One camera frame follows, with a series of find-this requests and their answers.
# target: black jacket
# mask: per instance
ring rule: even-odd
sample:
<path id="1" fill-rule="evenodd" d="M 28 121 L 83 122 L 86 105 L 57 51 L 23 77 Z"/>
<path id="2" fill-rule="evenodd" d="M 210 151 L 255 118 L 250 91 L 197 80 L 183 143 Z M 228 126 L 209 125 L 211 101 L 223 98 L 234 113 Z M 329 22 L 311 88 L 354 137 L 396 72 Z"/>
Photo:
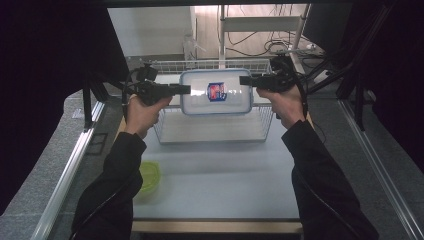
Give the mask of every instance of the black jacket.
<path id="1" fill-rule="evenodd" d="M 359 239 L 378 239 L 352 187 L 311 125 L 299 121 L 282 139 L 294 158 L 292 181 L 304 239 L 349 240 L 357 239 L 355 234 Z M 132 198 L 141 188 L 138 169 L 145 149 L 137 135 L 119 134 L 105 160 L 103 173 L 78 202 L 72 224 L 73 232 L 78 231 L 76 239 L 129 239 Z"/>

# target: container lid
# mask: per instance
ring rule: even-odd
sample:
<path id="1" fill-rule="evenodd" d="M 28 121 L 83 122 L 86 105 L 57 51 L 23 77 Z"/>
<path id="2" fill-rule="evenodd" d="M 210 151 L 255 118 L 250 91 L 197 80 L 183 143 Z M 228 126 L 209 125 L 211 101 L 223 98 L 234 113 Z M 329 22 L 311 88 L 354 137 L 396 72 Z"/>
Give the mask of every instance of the container lid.
<path id="1" fill-rule="evenodd" d="M 210 69 L 183 72 L 180 84 L 190 85 L 191 94 L 181 95 L 181 109 L 187 115 L 245 114 L 252 110 L 252 88 L 240 85 L 247 69 Z"/>
<path id="2" fill-rule="evenodd" d="M 140 173 L 143 177 L 142 193 L 149 193 L 156 189 L 160 182 L 159 163 L 153 161 L 142 161 Z"/>

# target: sticker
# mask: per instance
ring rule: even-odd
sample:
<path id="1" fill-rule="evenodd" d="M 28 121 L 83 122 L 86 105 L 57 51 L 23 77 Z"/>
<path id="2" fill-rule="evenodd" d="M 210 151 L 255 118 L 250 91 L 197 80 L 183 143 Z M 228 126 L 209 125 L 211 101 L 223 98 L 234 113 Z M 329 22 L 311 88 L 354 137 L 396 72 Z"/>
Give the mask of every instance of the sticker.
<path id="1" fill-rule="evenodd" d="M 227 93 L 223 82 L 209 83 L 208 98 L 211 102 L 222 102 L 227 99 Z"/>

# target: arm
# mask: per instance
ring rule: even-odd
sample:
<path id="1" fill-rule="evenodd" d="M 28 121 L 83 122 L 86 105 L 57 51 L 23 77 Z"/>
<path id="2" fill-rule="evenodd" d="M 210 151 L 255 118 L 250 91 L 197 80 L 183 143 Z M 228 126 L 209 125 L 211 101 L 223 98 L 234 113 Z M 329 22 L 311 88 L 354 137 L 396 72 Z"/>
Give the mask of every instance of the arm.
<path id="1" fill-rule="evenodd" d="M 138 97 L 130 99 L 127 125 L 119 133 L 105 159 L 103 172 L 81 195 L 72 223 L 74 239 L 129 239 L 132 226 L 132 198 L 142 185 L 139 172 L 146 149 L 143 138 L 158 121 L 158 112 L 171 98 L 153 106 Z"/>
<path id="2" fill-rule="evenodd" d="M 288 129 L 282 140 L 294 159 L 292 181 L 305 240 L 378 239 L 342 170 L 305 121 L 297 87 L 285 93 L 258 93 L 271 101 Z"/>

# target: green object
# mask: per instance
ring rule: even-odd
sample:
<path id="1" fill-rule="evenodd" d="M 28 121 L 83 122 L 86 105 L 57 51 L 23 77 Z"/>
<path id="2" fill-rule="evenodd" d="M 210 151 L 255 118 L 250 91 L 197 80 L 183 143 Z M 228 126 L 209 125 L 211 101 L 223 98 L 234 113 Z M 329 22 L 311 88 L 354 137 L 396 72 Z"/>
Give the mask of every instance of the green object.
<path id="1" fill-rule="evenodd" d="M 159 163 L 153 161 L 142 161 L 140 173 L 143 177 L 142 193 L 150 193 L 156 189 L 160 181 Z"/>

